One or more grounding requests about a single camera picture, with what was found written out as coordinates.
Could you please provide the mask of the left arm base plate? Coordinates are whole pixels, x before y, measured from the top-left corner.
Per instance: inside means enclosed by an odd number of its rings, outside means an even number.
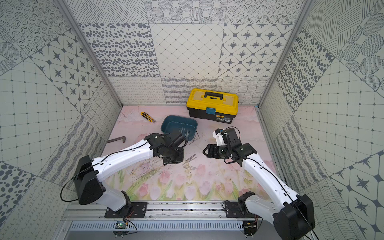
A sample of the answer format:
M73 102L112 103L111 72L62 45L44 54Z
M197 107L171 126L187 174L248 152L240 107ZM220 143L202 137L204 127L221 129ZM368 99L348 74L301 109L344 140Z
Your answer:
M148 203L147 202L132 202L125 205L117 212L112 211L110 208L107 208L104 218L106 219L117 219L117 218L134 218L134 219L143 219L147 211Z

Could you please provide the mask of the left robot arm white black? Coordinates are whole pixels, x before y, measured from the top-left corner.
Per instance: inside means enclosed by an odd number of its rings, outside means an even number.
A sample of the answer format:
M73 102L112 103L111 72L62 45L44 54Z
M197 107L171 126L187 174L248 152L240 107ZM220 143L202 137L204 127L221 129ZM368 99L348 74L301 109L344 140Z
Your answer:
M128 194L117 191L104 181L125 168L156 157L162 159L163 165L179 164L184 160L184 148L187 143L188 138L178 131L169 134L154 133L107 156L81 158L73 178L78 203L97 203L106 206L109 212L118 216L128 216L132 211Z

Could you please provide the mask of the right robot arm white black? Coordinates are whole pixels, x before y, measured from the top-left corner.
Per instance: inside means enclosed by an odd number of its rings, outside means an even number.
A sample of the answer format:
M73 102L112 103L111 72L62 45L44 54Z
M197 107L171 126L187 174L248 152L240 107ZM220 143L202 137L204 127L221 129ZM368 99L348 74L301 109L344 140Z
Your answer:
M226 164L243 167L271 198L268 202L253 192L239 196L242 213L266 220L283 240L299 240L314 230L314 203L307 195L300 196L285 184L252 145L241 142L234 128L216 129L213 137L216 143L207 145L203 154L209 159L222 159Z

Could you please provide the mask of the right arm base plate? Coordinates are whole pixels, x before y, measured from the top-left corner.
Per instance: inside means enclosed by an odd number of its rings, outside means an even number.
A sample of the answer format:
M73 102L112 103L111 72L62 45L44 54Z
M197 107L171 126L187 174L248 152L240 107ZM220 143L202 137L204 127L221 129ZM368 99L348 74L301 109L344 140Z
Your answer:
M225 211L226 218L227 219L234 219L234 218L250 218L250 219L255 219L255 218L261 218L258 215L248 213L246 211L242 211L241 208L239 207L238 202L232 202L229 200L225 200L222 202L222 208Z

